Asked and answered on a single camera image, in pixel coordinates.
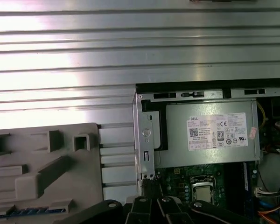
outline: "barcode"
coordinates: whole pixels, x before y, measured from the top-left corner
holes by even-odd
[[[198,128],[190,128],[190,137],[197,137],[198,136]]]

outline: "white connector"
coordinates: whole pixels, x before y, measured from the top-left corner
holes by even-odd
[[[259,188],[259,187],[254,188],[255,197],[262,197],[262,195],[259,194],[259,190],[261,190],[261,188]]]

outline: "power supply label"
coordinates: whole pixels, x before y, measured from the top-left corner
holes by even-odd
[[[245,113],[190,117],[187,133],[189,151],[248,146]]]

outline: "blue connector strip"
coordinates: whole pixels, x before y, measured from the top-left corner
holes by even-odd
[[[44,215],[44,214],[53,214],[53,213],[63,213],[66,212],[65,209],[54,209],[49,210],[48,207],[41,208],[27,208],[27,209],[14,209],[11,210],[6,215],[0,215],[0,218],[13,218],[13,217],[23,217],[23,216],[35,216],[35,215]]]

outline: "ribbed metal side panel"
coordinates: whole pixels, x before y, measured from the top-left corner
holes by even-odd
[[[136,83],[272,77],[280,0],[0,0],[0,129],[97,123],[105,198],[136,193]]]

